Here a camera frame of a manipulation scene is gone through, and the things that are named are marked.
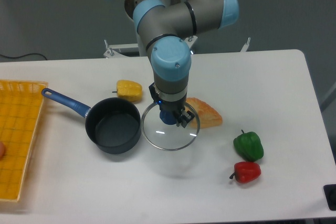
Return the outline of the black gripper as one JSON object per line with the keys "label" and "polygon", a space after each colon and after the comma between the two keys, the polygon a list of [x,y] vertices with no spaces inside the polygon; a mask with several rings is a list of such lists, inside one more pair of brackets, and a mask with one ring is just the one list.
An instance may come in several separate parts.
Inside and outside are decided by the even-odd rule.
{"label": "black gripper", "polygon": [[168,94],[159,90],[155,83],[152,83],[149,86],[149,91],[153,102],[158,104],[163,111],[177,113],[177,127],[187,127],[190,121],[193,120],[193,113],[185,110],[187,87],[178,93]]}

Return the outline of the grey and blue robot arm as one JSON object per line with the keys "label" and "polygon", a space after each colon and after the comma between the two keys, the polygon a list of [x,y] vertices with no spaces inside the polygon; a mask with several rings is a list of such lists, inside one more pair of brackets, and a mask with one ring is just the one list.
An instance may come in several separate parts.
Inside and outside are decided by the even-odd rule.
{"label": "grey and blue robot arm", "polygon": [[185,109],[191,51],[186,38],[234,24],[238,0],[137,0],[131,15],[150,61],[150,93],[168,125],[187,126],[195,113]]}

